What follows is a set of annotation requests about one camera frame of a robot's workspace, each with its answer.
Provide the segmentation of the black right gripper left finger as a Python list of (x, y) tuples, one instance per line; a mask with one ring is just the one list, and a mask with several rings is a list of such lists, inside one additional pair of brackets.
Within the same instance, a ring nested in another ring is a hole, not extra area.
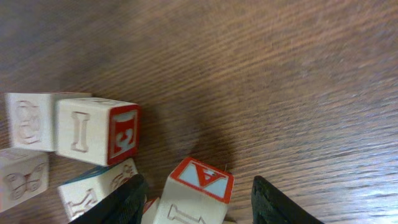
[(136, 174), (71, 224), (140, 224), (147, 182)]

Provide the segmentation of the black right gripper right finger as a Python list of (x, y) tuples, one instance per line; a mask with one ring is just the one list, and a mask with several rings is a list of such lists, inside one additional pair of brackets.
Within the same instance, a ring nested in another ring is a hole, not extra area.
[(323, 224), (260, 175), (251, 192), (253, 224)]

